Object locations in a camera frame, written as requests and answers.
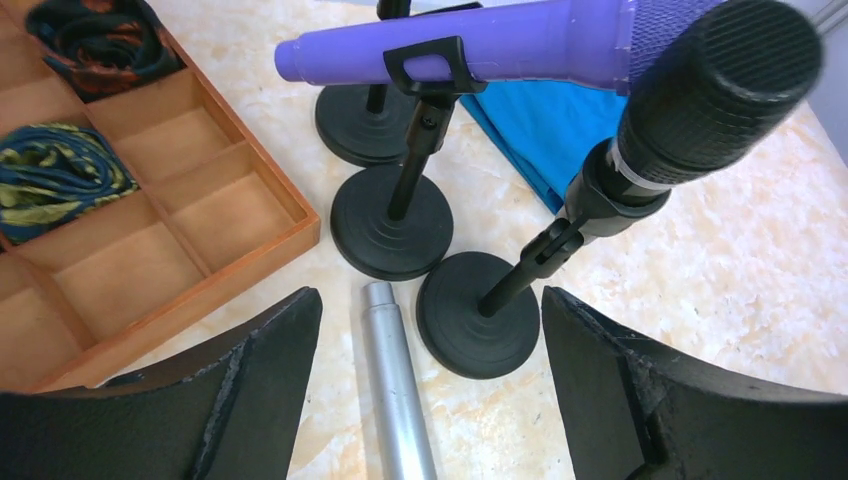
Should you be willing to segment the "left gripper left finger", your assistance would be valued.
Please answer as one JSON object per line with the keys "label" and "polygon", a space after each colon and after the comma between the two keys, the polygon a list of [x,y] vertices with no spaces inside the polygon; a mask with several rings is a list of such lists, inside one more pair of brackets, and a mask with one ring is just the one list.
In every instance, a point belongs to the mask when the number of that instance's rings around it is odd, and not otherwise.
{"label": "left gripper left finger", "polygon": [[323,304],[303,287],[253,319],[108,381],[1,396],[5,479],[283,479]]}

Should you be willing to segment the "silver microphone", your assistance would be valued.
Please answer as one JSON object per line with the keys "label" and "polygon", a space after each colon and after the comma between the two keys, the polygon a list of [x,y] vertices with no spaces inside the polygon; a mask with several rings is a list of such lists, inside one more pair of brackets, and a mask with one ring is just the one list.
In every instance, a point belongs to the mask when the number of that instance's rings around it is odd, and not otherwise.
{"label": "silver microphone", "polygon": [[362,290],[362,327],[386,479],[435,479],[437,470],[402,311],[390,283]]}

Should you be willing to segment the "purple microphone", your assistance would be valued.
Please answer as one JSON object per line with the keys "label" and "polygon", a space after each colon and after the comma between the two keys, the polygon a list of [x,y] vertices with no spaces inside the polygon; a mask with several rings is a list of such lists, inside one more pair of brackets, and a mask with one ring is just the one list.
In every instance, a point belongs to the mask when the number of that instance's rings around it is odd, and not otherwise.
{"label": "purple microphone", "polygon": [[629,94],[714,1],[537,1],[308,32],[274,51],[278,74],[316,86],[386,83],[384,53],[458,37],[477,81],[557,80]]}

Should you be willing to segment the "black mic stand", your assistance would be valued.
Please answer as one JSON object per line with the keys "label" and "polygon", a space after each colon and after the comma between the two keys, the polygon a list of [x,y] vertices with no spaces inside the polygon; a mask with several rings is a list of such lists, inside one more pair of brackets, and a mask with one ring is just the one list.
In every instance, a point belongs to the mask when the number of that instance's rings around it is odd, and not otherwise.
{"label": "black mic stand", "polygon": [[560,216],[522,249],[515,265],[479,251],[449,256],[418,292],[416,323],[424,345],[465,378],[493,379],[516,370],[540,332],[532,283],[550,277],[590,241],[622,232],[667,200],[660,196],[641,207],[597,205],[572,218]]}
{"label": "black mic stand", "polygon": [[[406,63],[427,58],[441,60],[449,77],[413,82]],[[440,149],[459,96],[485,87],[470,72],[465,42],[458,35],[395,45],[384,50],[381,59],[398,78],[389,84],[328,86],[314,110],[324,145],[340,159],[366,169],[404,164],[410,143],[426,135]]]}
{"label": "black mic stand", "polygon": [[[442,58],[448,79],[413,79],[406,63],[423,57]],[[444,143],[458,98],[487,85],[472,76],[457,35],[388,50],[383,60],[394,85],[416,99],[406,133],[408,153],[400,165],[369,167],[346,180],[332,203],[330,230],[355,269],[381,280],[405,281],[432,270],[451,244],[450,205],[423,172]]]}

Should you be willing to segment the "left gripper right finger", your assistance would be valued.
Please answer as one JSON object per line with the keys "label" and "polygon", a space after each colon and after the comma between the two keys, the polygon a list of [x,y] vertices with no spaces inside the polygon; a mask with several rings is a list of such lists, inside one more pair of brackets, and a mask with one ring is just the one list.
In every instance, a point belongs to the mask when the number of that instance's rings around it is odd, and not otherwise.
{"label": "left gripper right finger", "polygon": [[699,360],[548,287],[542,324],[579,479],[843,479],[847,399]]}

